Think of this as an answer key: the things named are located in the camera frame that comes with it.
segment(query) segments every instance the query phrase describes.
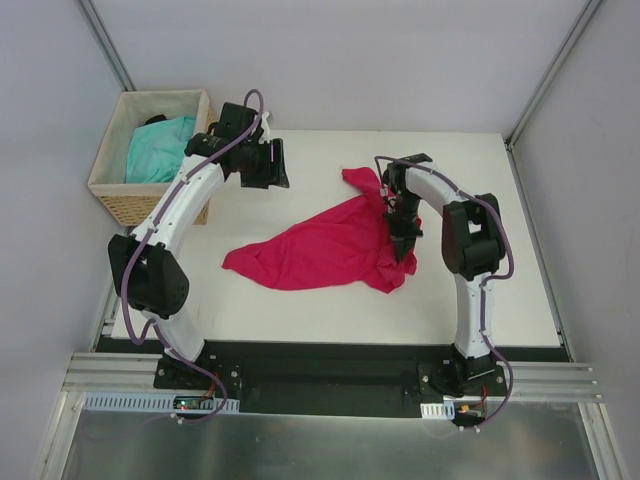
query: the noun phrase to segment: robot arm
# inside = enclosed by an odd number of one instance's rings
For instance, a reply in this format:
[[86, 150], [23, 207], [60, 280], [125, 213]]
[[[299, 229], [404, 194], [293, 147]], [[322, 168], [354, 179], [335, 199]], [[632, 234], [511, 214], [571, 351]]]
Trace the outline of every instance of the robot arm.
[[[240, 173], [243, 187], [289, 186], [282, 140], [270, 139], [268, 125], [265, 132], [258, 115], [246, 106], [225, 103], [213, 135], [200, 133], [189, 141], [178, 175], [149, 217], [130, 236], [115, 235], [109, 242], [117, 294], [122, 295], [130, 267], [127, 303], [154, 319], [172, 349], [191, 362], [200, 355], [204, 338], [187, 311], [189, 281], [176, 260], [187, 229], [233, 172]], [[237, 142], [256, 122], [252, 134]], [[236, 145], [228, 148], [232, 142]], [[209, 161], [225, 148], [215, 163]]]
[[[426, 201], [443, 219], [442, 256], [454, 274], [457, 291], [458, 327], [453, 343], [452, 363], [460, 382], [491, 373], [495, 359], [483, 338], [481, 314], [484, 310], [484, 335], [491, 341], [493, 295], [486, 278], [495, 273], [505, 256], [505, 247], [493, 218], [477, 203], [461, 195], [451, 182], [443, 181], [433, 160], [425, 154], [392, 163], [383, 175], [383, 183], [395, 193], [386, 215], [396, 258], [402, 261], [422, 236], [417, 223], [420, 200]], [[424, 163], [425, 169], [409, 164]], [[499, 213], [491, 194], [477, 198]]]

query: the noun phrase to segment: white table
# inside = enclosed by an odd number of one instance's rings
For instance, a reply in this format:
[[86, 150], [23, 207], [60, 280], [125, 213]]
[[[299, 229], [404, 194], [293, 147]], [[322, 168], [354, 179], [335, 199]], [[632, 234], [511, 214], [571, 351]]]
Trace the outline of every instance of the white table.
[[[491, 192], [512, 243], [514, 277], [495, 285], [498, 345], [558, 346], [533, 245], [502, 138], [497, 134], [280, 131], [290, 189], [239, 188], [232, 177], [213, 197], [206, 226], [188, 232], [179, 261], [191, 282], [187, 306], [205, 338], [365, 344], [448, 344], [456, 328], [456, 294], [440, 254], [441, 219], [423, 202], [418, 271], [386, 295], [364, 283], [282, 292], [220, 265], [227, 252], [265, 241], [358, 193], [344, 167], [373, 164], [374, 155], [425, 152], [462, 188]], [[137, 331], [143, 325], [132, 312]], [[113, 337], [126, 337], [122, 312]]]

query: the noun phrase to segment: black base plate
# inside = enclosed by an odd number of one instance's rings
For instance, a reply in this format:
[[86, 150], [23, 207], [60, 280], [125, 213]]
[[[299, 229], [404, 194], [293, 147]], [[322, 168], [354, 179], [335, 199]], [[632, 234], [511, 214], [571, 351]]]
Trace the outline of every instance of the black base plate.
[[[196, 363], [216, 373], [246, 413], [420, 418], [420, 404], [442, 402], [429, 377], [451, 358], [450, 347], [235, 345], [207, 342]], [[466, 384], [464, 393], [480, 396], [487, 384], [490, 396], [502, 396], [499, 376], [498, 367]], [[210, 385], [171, 357], [158, 361], [155, 388], [201, 394]]]

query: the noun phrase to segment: red cloth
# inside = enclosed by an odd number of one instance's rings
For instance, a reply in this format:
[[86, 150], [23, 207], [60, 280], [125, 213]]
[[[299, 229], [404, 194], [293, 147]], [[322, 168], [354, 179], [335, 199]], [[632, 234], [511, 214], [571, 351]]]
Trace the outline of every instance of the red cloth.
[[222, 268], [278, 290], [346, 285], [362, 280], [389, 293], [416, 271], [413, 252], [398, 264], [383, 213], [380, 182], [370, 168], [342, 170], [363, 194], [294, 225], [264, 243], [227, 254]]

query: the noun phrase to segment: white wall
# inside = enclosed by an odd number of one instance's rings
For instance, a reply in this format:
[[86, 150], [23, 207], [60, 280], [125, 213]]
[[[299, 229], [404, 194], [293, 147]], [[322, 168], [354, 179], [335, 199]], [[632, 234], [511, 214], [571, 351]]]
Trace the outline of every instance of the white wall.
[[516, 146], [561, 315], [640, 478], [640, 2], [610, 0]]
[[277, 128], [509, 133], [585, 0], [94, 0], [136, 87]]
[[72, 0], [0, 6], [0, 478], [26, 479], [87, 347], [115, 222], [86, 181], [119, 89]]

